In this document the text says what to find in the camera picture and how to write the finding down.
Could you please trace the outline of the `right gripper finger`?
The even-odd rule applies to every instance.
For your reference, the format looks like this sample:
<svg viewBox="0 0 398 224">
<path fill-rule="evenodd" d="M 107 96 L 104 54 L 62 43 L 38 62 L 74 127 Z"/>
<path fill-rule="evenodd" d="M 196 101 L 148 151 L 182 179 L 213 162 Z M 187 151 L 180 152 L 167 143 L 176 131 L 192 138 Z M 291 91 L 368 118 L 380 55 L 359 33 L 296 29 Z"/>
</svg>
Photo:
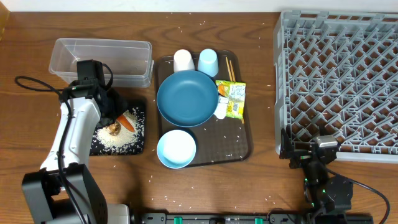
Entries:
<svg viewBox="0 0 398 224">
<path fill-rule="evenodd" d="M 331 132 L 329 132 L 324 125 L 319 125 L 318 129 L 319 129 L 319 135 L 320 136 L 331 135 Z"/>
<path fill-rule="evenodd" d="M 293 157 L 293 146 L 290 142 L 288 134 L 284 128 L 281 129 L 281 144 L 280 144 L 280 152 L 279 159 L 290 159 Z"/>
</svg>

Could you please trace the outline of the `orange carrot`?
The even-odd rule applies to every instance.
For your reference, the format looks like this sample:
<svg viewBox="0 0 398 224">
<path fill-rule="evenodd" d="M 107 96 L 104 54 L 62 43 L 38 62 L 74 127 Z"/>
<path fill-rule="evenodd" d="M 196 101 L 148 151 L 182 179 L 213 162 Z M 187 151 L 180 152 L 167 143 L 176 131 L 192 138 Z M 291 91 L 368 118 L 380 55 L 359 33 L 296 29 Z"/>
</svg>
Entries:
<svg viewBox="0 0 398 224">
<path fill-rule="evenodd" d="M 127 120 L 127 118 L 122 114 L 116 119 L 121 126 L 124 126 L 128 131 L 134 133 L 134 126 Z"/>
</svg>

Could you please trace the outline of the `brown food scrap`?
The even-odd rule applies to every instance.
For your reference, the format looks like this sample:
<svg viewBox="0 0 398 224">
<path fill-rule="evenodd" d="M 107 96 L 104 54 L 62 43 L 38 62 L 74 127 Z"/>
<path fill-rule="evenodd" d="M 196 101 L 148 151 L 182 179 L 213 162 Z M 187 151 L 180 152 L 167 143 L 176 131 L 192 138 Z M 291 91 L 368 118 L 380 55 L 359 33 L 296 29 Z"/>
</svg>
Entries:
<svg viewBox="0 0 398 224">
<path fill-rule="evenodd" d="M 117 136 L 121 131 L 121 124 L 116 121 L 115 123 L 109 125 L 106 129 L 110 135 Z"/>
</svg>

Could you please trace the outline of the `dark blue plate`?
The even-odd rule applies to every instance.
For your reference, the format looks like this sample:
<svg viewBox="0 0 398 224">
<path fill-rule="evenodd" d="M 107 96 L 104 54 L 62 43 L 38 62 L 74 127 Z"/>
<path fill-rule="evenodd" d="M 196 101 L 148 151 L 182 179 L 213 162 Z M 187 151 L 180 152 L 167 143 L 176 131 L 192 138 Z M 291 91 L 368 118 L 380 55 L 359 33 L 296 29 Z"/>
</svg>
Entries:
<svg viewBox="0 0 398 224">
<path fill-rule="evenodd" d="M 215 82 L 208 75 L 193 70 L 171 74 L 157 92 L 157 107 L 162 117 L 184 128 L 208 121 L 217 104 Z"/>
</svg>

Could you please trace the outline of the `light blue bowl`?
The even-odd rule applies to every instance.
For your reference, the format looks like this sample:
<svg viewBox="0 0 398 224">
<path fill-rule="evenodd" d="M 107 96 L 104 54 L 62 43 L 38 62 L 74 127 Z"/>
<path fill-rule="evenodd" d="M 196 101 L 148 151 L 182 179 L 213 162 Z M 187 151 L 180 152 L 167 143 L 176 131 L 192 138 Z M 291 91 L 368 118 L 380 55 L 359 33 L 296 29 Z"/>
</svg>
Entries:
<svg viewBox="0 0 398 224">
<path fill-rule="evenodd" d="M 196 151 L 197 145 L 192 135 L 178 129 L 165 133 L 157 144 L 159 161 L 170 169 L 188 166 Z"/>
</svg>

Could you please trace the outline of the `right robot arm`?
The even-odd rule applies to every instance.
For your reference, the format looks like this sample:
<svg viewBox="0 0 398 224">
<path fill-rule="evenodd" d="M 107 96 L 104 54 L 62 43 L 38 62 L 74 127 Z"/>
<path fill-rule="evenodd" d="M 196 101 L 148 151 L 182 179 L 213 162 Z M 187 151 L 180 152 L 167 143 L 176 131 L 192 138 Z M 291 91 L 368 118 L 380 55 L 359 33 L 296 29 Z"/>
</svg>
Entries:
<svg viewBox="0 0 398 224">
<path fill-rule="evenodd" d="M 348 223 L 353 184 L 342 176 L 329 176 L 326 165 L 336 159 L 339 142 L 323 130 L 309 149 L 294 149 L 287 131 L 280 132 L 279 158 L 288 159 L 291 169 L 304 173 L 304 196 L 313 208 L 305 215 L 307 223 Z"/>
</svg>

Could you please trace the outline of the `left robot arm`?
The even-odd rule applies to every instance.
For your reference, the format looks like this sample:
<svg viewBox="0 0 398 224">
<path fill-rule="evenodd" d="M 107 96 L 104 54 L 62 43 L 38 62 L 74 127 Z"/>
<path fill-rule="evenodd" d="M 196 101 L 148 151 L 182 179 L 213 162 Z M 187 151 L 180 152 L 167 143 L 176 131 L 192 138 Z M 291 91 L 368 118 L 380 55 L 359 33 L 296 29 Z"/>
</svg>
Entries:
<svg viewBox="0 0 398 224">
<path fill-rule="evenodd" d="M 53 146 L 36 172 L 22 180 L 34 223 L 130 223 L 129 207 L 108 204 L 88 170 L 100 121 L 99 101 L 111 102 L 98 80 L 75 80 L 58 91 L 62 115 Z"/>
</svg>

